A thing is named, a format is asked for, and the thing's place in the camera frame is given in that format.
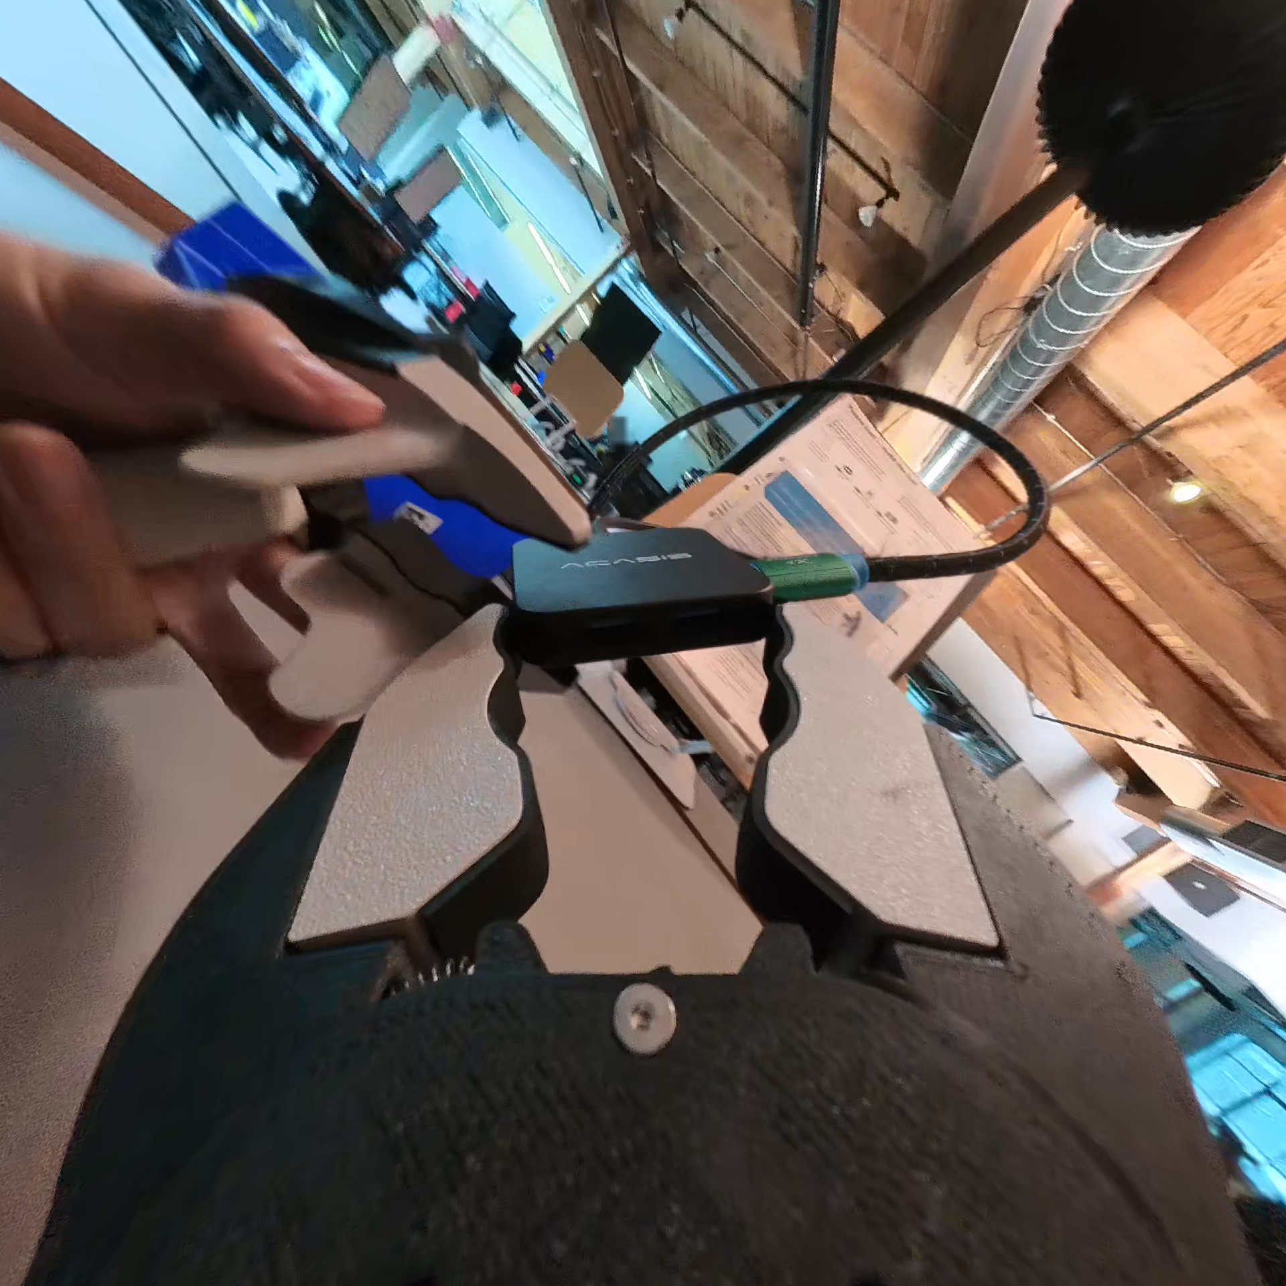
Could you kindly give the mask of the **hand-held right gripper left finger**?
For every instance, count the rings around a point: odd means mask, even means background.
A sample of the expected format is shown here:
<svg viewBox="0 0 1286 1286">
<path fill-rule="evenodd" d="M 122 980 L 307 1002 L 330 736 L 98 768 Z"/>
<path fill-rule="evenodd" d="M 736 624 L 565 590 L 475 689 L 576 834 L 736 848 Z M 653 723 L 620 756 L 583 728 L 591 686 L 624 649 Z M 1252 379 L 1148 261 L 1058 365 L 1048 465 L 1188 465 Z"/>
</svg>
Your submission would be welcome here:
<svg viewBox="0 0 1286 1286">
<path fill-rule="evenodd" d="M 548 843 L 505 616 L 475 613 L 363 718 L 290 950 L 408 937 L 413 956 L 462 963 L 537 903 Z"/>
</svg>

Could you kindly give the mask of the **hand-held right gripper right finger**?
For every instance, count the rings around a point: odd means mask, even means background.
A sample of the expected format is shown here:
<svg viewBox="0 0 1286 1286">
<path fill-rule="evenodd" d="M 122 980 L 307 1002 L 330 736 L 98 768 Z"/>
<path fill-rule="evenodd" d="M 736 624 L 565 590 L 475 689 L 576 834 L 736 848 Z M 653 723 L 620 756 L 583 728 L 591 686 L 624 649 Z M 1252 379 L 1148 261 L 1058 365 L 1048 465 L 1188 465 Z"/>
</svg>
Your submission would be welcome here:
<svg viewBox="0 0 1286 1286">
<path fill-rule="evenodd" d="M 880 667 L 805 607 L 764 647 L 766 739 L 735 881 L 764 924 L 802 930 L 822 973 L 900 944 L 1002 950 L 924 722 Z"/>
</svg>

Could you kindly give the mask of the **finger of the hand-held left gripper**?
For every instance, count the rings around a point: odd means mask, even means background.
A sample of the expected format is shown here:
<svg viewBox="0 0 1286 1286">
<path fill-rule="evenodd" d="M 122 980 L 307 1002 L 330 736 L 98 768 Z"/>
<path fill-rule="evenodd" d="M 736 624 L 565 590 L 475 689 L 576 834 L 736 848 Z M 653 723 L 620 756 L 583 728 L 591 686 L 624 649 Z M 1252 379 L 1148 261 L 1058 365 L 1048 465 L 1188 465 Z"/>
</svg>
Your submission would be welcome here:
<svg viewBox="0 0 1286 1286">
<path fill-rule="evenodd" d="M 307 619 L 267 680 L 284 713 L 304 722 L 365 715 L 418 657 L 492 603 L 492 580 L 425 555 L 340 548 L 301 555 L 284 571 L 283 590 Z"/>
<path fill-rule="evenodd" d="M 418 469 L 428 491 L 469 502 L 528 538 L 570 551 L 587 544 L 593 527 L 586 502 L 524 426 L 438 356 L 395 369 L 429 405 L 435 454 Z"/>
</svg>

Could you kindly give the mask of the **blue plastic bin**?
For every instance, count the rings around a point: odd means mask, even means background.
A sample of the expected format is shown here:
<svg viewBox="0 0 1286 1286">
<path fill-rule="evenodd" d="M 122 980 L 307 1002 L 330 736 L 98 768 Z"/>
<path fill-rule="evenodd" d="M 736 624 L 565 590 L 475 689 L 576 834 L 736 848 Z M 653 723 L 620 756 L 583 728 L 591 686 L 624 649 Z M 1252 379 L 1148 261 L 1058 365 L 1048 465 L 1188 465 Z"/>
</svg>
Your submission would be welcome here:
<svg viewBox="0 0 1286 1286">
<path fill-rule="evenodd" d="M 185 288 L 257 301 L 327 357 L 392 369 L 398 359 L 422 356 L 431 342 L 429 334 L 398 322 L 377 299 L 314 267 L 237 201 L 166 238 L 154 266 L 162 278 Z M 469 502 L 429 494 L 408 474 L 317 485 L 303 495 L 313 550 L 337 547 L 342 531 L 359 522 L 403 520 L 459 570 L 494 577 L 510 568 L 512 547 L 522 538 Z"/>
</svg>

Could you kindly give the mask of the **black usb hub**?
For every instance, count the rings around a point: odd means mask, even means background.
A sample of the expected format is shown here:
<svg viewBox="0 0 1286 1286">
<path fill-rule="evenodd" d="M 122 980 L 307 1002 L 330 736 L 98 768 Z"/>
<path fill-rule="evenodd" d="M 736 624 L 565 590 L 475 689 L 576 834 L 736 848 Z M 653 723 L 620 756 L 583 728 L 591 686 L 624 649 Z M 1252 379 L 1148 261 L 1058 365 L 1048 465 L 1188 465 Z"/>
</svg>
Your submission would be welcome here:
<svg viewBox="0 0 1286 1286">
<path fill-rule="evenodd" d="M 544 669 L 614 663 L 764 640 L 769 578 L 708 531 L 617 530 L 577 551 L 527 538 L 512 548 L 510 654 Z"/>
</svg>

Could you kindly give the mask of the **person's left hand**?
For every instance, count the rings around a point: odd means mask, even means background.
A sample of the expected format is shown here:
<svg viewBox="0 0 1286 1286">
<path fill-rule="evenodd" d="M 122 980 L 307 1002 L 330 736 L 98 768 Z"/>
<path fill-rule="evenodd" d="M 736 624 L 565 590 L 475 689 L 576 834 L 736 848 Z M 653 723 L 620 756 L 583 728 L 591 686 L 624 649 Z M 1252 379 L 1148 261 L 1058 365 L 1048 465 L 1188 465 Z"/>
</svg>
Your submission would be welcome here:
<svg viewBox="0 0 1286 1286">
<path fill-rule="evenodd" d="M 136 565 L 83 446 L 175 438 L 237 409 L 310 431 L 377 426 L 375 393 L 237 296 L 185 291 L 133 264 L 3 237 L 1 654 L 118 657 L 168 632 L 271 755 L 333 732 L 281 710 L 274 656 L 231 600 L 243 584 L 297 630 L 290 541 Z"/>
</svg>

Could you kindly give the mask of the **brown cardboard sheet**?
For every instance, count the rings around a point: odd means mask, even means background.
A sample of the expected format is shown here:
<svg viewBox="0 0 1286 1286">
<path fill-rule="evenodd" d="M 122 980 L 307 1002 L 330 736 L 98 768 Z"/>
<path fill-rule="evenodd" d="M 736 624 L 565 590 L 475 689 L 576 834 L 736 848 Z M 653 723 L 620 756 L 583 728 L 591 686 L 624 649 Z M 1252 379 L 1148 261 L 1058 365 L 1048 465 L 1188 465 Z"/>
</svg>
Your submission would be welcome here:
<svg viewBox="0 0 1286 1286">
<path fill-rule="evenodd" d="M 623 385 L 581 340 L 557 353 L 545 372 L 544 390 L 586 441 L 601 438 L 623 405 Z"/>
</svg>

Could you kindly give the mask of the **black flat panel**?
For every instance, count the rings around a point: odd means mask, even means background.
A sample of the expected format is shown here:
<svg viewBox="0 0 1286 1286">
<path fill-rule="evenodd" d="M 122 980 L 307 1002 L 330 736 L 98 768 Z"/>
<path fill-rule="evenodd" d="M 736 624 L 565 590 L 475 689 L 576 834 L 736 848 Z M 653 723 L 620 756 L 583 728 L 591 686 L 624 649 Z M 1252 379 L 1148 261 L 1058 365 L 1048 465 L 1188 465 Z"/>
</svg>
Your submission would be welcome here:
<svg viewBox="0 0 1286 1286">
<path fill-rule="evenodd" d="M 610 284 L 580 337 L 590 355 L 619 383 L 626 385 L 652 353 L 662 329 L 619 284 Z"/>
</svg>

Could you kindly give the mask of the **wooden document stand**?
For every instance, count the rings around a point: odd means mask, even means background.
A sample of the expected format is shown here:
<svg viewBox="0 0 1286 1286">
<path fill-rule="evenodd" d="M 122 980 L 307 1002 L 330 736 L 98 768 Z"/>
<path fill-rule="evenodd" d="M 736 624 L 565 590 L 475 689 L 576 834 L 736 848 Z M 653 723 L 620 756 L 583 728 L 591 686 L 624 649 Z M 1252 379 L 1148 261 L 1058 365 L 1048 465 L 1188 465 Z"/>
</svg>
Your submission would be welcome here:
<svg viewBox="0 0 1286 1286">
<path fill-rule="evenodd" d="M 868 416 L 870 402 L 864 398 L 854 398 L 874 425 Z M 667 502 L 650 512 L 649 518 L 660 525 L 689 525 L 687 518 L 738 477 L 728 472 L 710 474 L 667 499 Z M 886 677 L 898 679 L 917 665 L 939 637 L 976 600 L 986 586 L 986 578 L 982 574 L 975 574 L 969 578 L 973 581 L 973 587 L 960 596 L 957 601 L 960 607 L 959 616 L 933 636 L 931 644 L 914 659 L 913 665 L 896 676 L 887 676 L 876 665 Z M 805 606 L 802 606 L 802 611 L 808 613 L 815 623 L 821 623 Z M 843 639 L 841 652 L 845 662 L 850 653 L 858 653 L 860 650 L 844 634 L 840 634 L 840 637 Z M 768 687 L 764 675 L 764 644 L 756 642 L 716 650 L 649 657 L 647 665 L 683 713 L 699 728 L 699 736 L 710 742 L 713 751 L 723 759 L 733 776 L 741 784 L 748 785 L 754 772 L 754 764 L 766 746 L 761 729 L 761 712 Z"/>
</svg>

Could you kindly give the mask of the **black round ceiling fixture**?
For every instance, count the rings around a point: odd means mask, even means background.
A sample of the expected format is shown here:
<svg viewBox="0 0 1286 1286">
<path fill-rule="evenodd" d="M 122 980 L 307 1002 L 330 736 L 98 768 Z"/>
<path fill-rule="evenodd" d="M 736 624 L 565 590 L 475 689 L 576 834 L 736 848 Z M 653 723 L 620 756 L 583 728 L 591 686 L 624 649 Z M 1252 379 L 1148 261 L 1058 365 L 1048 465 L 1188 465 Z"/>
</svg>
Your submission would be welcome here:
<svg viewBox="0 0 1286 1286">
<path fill-rule="evenodd" d="M 1282 1 L 1076 1 L 1035 96 L 1051 172 L 828 372 L 863 377 L 1064 201 L 1115 231 L 1220 217 L 1285 152 Z"/>
</svg>

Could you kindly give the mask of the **brown wooden rail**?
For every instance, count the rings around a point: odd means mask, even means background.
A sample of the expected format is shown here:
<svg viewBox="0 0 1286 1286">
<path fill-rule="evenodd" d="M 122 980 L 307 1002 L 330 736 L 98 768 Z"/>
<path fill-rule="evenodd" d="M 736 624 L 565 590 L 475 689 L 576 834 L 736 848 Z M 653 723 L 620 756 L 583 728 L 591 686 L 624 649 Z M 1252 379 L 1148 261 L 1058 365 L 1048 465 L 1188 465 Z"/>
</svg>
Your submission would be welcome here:
<svg viewBox="0 0 1286 1286">
<path fill-rule="evenodd" d="M 194 222 L 7 80 L 1 80 L 1 136 L 9 149 L 154 244 L 184 233 Z"/>
</svg>

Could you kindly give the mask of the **silver ventilation duct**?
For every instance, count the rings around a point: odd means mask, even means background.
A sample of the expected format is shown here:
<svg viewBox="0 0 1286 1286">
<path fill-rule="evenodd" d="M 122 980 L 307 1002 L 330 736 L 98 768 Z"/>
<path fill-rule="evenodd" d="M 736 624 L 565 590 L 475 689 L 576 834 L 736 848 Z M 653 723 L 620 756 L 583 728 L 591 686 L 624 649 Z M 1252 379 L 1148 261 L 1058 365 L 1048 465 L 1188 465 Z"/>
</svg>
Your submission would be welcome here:
<svg viewBox="0 0 1286 1286">
<path fill-rule="evenodd" d="M 1008 429 L 1196 234 L 1115 231 L 1066 201 L 985 273 L 924 393 Z"/>
</svg>

